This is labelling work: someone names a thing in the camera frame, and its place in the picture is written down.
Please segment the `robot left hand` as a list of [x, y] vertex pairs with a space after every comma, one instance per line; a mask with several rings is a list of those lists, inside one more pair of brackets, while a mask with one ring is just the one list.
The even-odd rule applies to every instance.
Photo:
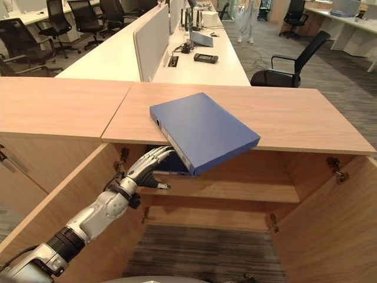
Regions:
[[125, 178], [122, 180], [122, 184], [127, 180], [132, 181], [138, 187], [171, 189], [170, 185], [157, 181], [153, 176], [153, 171], [173, 152], [175, 150], [171, 146], [161, 146], [145, 153], [129, 168]]

